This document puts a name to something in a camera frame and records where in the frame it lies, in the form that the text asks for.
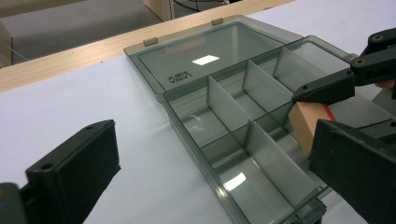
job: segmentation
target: plastic storage box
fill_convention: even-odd
[[[318,221],[330,188],[308,170],[288,118],[291,96],[354,55],[241,16],[165,39],[125,52],[232,221]],[[359,95],[330,109],[353,127],[390,118]]]

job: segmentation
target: floor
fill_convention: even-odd
[[[178,0],[206,10],[228,1]],[[196,13],[175,4],[176,17]],[[87,0],[0,19],[13,36],[13,63],[23,63],[162,22],[143,0]]]

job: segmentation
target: cable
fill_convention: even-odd
[[[224,0],[189,0],[190,2],[205,2],[205,3],[209,3],[209,2],[221,2],[224,3],[224,5],[228,5],[229,3],[227,3]]]
[[[198,8],[198,2],[195,2],[197,8],[193,8],[193,7],[186,6],[186,5],[184,5],[184,4],[179,3],[177,0],[174,0],[174,2],[175,2],[176,4],[178,4],[179,6],[184,7],[184,8],[186,8],[186,9],[189,9],[189,10],[192,10],[192,11],[196,11],[196,12],[200,12],[200,10],[199,10],[199,8]]]
[[[23,57],[21,54],[19,54],[17,51],[15,51],[15,49],[12,49],[9,47],[8,44],[4,43],[3,41],[0,40],[0,44],[4,45],[7,49],[11,50],[13,53],[15,53],[16,55],[20,56],[21,58],[23,58],[26,61],[29,61],[28,58]]]

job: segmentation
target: storage box lid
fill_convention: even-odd
[[[232,16],[152,38],[125,52],[158,99],[175,87],[302,38],[260,21]]]

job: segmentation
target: white table surface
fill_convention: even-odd
[[[297,0],[250,15],[360,54],[368,35],[396,26],[396,1]],[[379,89],[360,89],[372,99]],[[230,223],[166,112],[125,56],[0,93],[0,182],[81,128],[116,121],[121,171],[85,223]],[[364,223],[336,193],[323,223]]]

